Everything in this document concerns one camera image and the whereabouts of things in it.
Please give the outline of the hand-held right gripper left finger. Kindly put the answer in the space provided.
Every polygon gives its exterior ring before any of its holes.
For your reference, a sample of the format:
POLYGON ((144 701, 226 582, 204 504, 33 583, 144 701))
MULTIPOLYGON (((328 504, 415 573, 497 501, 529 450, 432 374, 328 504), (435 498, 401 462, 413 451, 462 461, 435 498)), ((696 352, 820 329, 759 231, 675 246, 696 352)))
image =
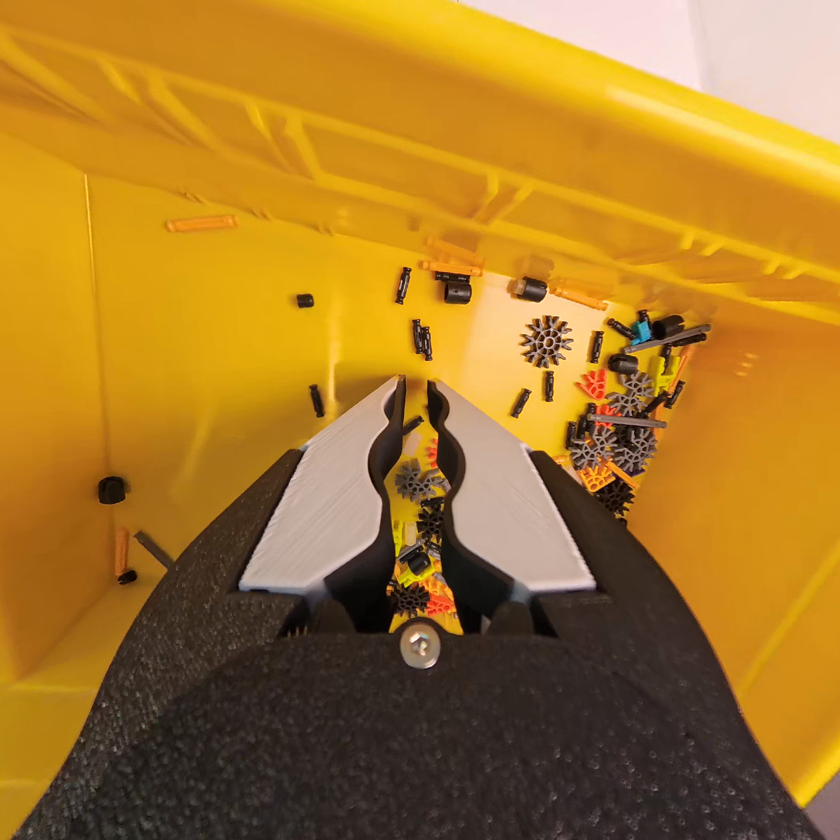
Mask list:
POLYGON ((395 544, 385 479, 403 451, 398 374, 303 445, 239 580, 241 592, 336 601, 359 629, 387 608, 395 544))

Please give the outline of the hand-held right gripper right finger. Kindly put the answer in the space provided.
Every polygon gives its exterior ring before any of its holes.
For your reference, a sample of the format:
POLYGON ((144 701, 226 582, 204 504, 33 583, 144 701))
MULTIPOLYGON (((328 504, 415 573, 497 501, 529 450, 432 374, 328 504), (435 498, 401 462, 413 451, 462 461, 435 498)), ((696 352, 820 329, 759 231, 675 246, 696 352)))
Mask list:
POLYGON ((533 457, 535 451, 440 380, 427 383, 437 464, 450 485, 440 550, 467 632, 508 603, 591 595, 597 583, 533 457))

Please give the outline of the yellow plastic bin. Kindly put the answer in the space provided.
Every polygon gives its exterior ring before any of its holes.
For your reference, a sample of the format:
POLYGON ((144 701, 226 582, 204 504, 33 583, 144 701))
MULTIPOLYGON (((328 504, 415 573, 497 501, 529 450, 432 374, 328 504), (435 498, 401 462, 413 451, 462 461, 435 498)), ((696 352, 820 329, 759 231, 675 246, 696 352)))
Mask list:
POLYGON ((2 837, 163 571, 403 373, 559 455, 708 322, 630 525, 801 804, 838 771, 838 142, 460 2, 2 2, 2 837))

